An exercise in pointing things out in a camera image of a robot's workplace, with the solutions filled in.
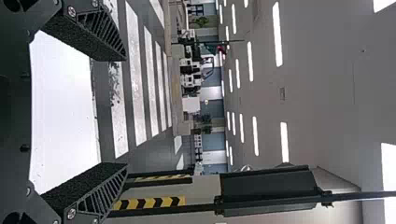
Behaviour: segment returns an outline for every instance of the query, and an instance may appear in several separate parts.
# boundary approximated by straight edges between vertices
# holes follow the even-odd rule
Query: yellow and black warning stripe
[[[138,177],[134,180],[134,182],[149,182],[149,181],[161,181],[161,180],[171,180],[171,179],[182,179],[188,178],[191,175],[159,175],[159,176],[147,176],[147,177]]]
[[[186,205],[186,197],[162,197],[146,199],[120,200],[113,206],[113,211],[178,207]]]

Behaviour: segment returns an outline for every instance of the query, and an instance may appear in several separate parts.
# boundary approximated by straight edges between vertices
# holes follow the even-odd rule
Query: gray metal surface
[[[31,145],[31,70],[29,43],[35,32],[55,14],[60,5],[38,1],[22,13],[0,2],[0,221],[10,213],[26,210],[26,188]]]

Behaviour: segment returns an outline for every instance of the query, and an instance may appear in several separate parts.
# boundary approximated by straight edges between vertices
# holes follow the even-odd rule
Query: machine part
[[[67,219],[71,220],[76,216],[76,209],[71,208],[68,212],[67,212]]]
[[[98,0],[92,0],[92,6],[93,7],[99,7],[99,1]]]
[[[308,166],[282,166],[271,170],[220,175],[221,195],[213,203],[180,207],[112,211],[108,217],[139,217],[214,211],[225,217],[309,210],[317,203],[379,200],[396,191],[332,194],[316,185]]]
[[[126,169],[126,164],[100,163],[41,196],[63,223],[95,218],[102,223],[120,197]]]
[[[73,18],[75,18],[77,16],[77,12],[73,7],[68,7],[67,13],[69,14],[69,16],[71,16]]]
[[[98,0],[64,0],[42,31],[99,62],[126,60],[126,49],[108,9]]]
[[[31,150],[21,146],[32,144],[29,43],[62,7],[53,1],[8,2],[13,5],[0,1],[0,178],[5,182],[0,186],[0,223],[27,218],[27,201],[33,196],[26,197]]]
[[[24,212],[25,218],[32,219],[35,223],[53,223],[61,220],[47,202],[38,195],[32,182],[29,181],[27,188],[29,194],[27,195],[26,211]]]

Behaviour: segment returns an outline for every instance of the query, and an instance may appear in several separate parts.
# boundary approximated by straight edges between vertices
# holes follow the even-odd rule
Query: light panel
[[[236,12],[235,4],[231,6],[231,12],[233,13],[233,34],[236,35]]]
[[[230,163],[233,165],[233,148],[230,147]]]
[[[276,2],[273,7],[273,20],[274,20],[276,66],[280,67],[283,64],[283,52],[282,52],[282,34],[280,29],[280,12],[279,12],[278,2]]]
[[[233,135],[236,135],[235,113],[233,112]]]
[[[239,73],[239,60],[235,59],[236,87],[241,89],[241,77]]]
[[[282,161],[289,162],[289,137],[288,137],[288,124],[286,122],[280,123],[280,138],[282,144]]]
[[[228,148],[228,140],[225,141],[225,150],[227,157],[230,157],[230,149]]]
[[[157,135],[159,130],[158,115],[157,115],[157,97],[155,92],[155,77],[154,77],[154,60],[152,54],[152,37],[148,28],[145,26],[145,45],[146,45],[146,65],[148,69],[148,98],[149,98],[149,114],[151,120],[152,136]]]
[[[253,53],[251,49],[251,42],[247,42],[247,63],[248,63],[248,77],[250,82],[254,81],[253,71]]]
[[[239,127],[241,132],[241,143],[245,143],[245,131],[244,131],[244,115],[239,114]]]
[[[396,190],[396,146],[391,144],[381,144],[382,151],[382,178],[384,182],[384,190]],[[393,224],[396,223],[396,200],[394,198],[386,199],[385,205],[385,223]]]
[[[260,155],[260,151],[259,151],[259,135],[257,132],[257,118],[253,117],[252,118],[252,122],[253,122],[253,143],[254,143],[254,154],[256,156]]]
[[[381,11],[382,9],[389,7],[393,3],[395,3],[396,0],[373,0],[374,4],[374,13],[377,13]]]
[[[233,92],[233,71],[231,69],[228,70],[228,76],[230,79],[230,92]]]
[[[227,127],[228,131],[231,130],[231,118],[230,118],[230,112],[227,111]]]

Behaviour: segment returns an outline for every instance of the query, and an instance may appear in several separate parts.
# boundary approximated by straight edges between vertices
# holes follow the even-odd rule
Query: fluorescent light
[[[228,26],[225,26],[225,39],[230,41],[230,30],[228,29]]]
[[[235,4],[231,6],[231,12],[233,13],[233,33],[236,35],[236,13],[235,13]]]
[[[253,53],[251,50],[251,42],[247,42],[247,63],[248,63],[248,77],[252,82],[254,80],[254,71],[253,71]]]
[[[230,149],[228,149],[228,140],[226,140],[225,141],[225,150],[226,150],[226,153],[227,153],[227,157],[230,157]]]
[[[253,117],[252,121],[253,121],[254,154],[256,156],[259,156],[260,151],[259,151],[259,136],[258,136],[258,132],[257,132],[257,118]]]
[[[165,75],[165,93],[166,93],[166,107],[168,111],[168,126],[172,127],[172,109],[171,109],[171,89],[169,86],[169,74],[168,74],[168,56],[163,52],[163,73]]]
[[[285,122],[280,123],[280,138],[282,143],[282,161],[289,162],[288,124]]]
[[[224,81],[223,80],[221,81],[221,91],[222,91],[223,98],[224,98],[225,94],[224,94]]]
[[[158,128],[157,115],[157,96],[155,92],[155,77],[154,77],[154,60],[152,53],[152,37],[148,28],[145,26],[145,43],[146,43],[146,65],[148,69],[148,98],[149,98],[149,114],[151,119],[151,133],[154,137],[160,131]]]
[[[236,135],[235,113],[233,112],[233,135]]]
[[[236,87],[241,89],[241,77],[239,74],[239,60],[235,59],[235,70],[236,70]]]
[[[279,12],[278,2],[276,2],[273,7],[273,20],[274,20],[276,66],[280,67],[283,64],[283,52],[282,52],[282,34],[280,31],[280,12]]]
[[[140,146],[147,141],[146,134],[146,115],[145,104],[143,97],[143,82],[142,82],[142,64],[140,61],[140,35],[139,29],[135,29],[139,24],[138,17],[129,3],[126,3],[126,19],[128,30],[128,45],[131,86],[132,86],[132,102],[134,105],[134,132],[136,146]]]
[[[219,52],[219,61],[220,61],[220,67],[222,67],[223,55],[221,51]]]
[[[220,14],[220,24],[222,24],[222,23],[223,23],[223,18],[222,18],[222,5],[220,5],[219,14]]]
[[[394,158],[396,158],[396,146],[391,144],[381,144],[382,150],[382,178],[384,182],[384,190],[396,190],[396,176],[394,171],[396,164]],[[396,207],[395,199],[386,199],[385,205],[385,223],[392,224],[396,222],[396,213],[394,208]]]
[[[230,147],[230,163],[233,165],[233,148]]]
[[[230,131],[231,130],[231,122],[230,122],[230,112],[227,112],[227,124],[228,124],[228,131]]]
[[[157,74],[158,74],[158,95],[160,96],[160,112],[161,112],[161,127],[165,131],[166,127],[166,112],[165,112],[165,93],[163,89],[163,52],[161,46],[155,41],[156,55],[157,55]]]
[[[381,11],[382,9],[392,5],[396,0],[373,0],[374,13]]]
[[[233,92],[233,71],[231,69],[228,70],[228,76],[230,79],[230,92]]]
[[[239,127],[241,131],[241,143],[245,143],[245,131],[244,131],[244,115],[239,114]]]

